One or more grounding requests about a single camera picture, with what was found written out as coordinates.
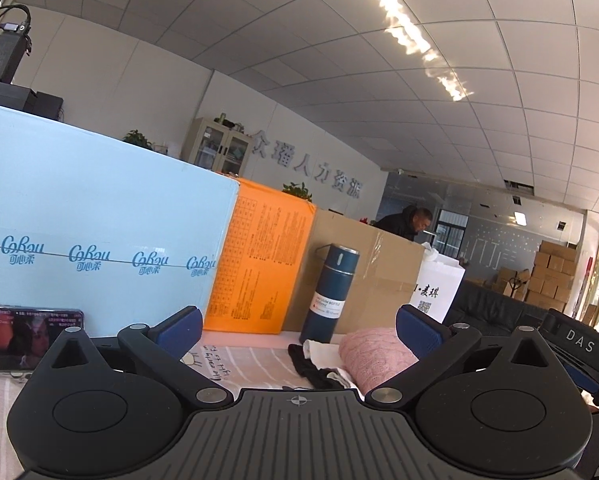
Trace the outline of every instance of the ceiling light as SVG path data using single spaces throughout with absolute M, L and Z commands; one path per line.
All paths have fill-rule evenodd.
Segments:
M 515 212 L 515 221 L 517 225 L 526 225 L 526 215 L 524 213 Z
M 420 29 L 413 24 L 404 12 L 399 0 L 378 0 L 379 6 L 386 11 L 389 27 L 385 32 L 393 36 L 397 43 L 406 49 L 406 55 L 421 54 L 426 76 L 439 81 L 454 101 L 461 101 L 473 92 L 467 92 L 457 79 L 455 71 L 444 58 L 426 41 Z

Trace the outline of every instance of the man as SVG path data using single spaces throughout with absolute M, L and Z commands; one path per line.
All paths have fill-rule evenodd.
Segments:
M 413 241 L 417 233 L 428 229 L 432 221 L 433 213 L 428 209 L 409 205 L 401 213 L 384 216 L 375 227 Z

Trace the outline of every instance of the black leather sofa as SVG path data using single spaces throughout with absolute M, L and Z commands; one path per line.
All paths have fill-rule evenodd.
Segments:
M 471 282 L 461 282 L 443 324 L 468 323 L 482 335 L 507 336 L 520 325 L 537 328 L 546 313 L 547 310 L 538 306 L 513 300 Z

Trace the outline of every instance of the black jacket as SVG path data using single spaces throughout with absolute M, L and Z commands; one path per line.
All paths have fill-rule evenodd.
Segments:
M 375 227 L 413 241 L 417 236 L 417 231 L 413 227 L 415 211 L 417 211 L 417 206 L 409 205 L 401 213 L 384 216 L 384 218 L 375 224 Z

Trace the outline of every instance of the blue vacuum bottle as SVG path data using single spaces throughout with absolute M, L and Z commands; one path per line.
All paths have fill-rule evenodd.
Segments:
M 301 343 L 306 339 L 330 343 L 351 288 L 358 261 L 359 251 L 335 244 L 330 246 L 299 335 Z

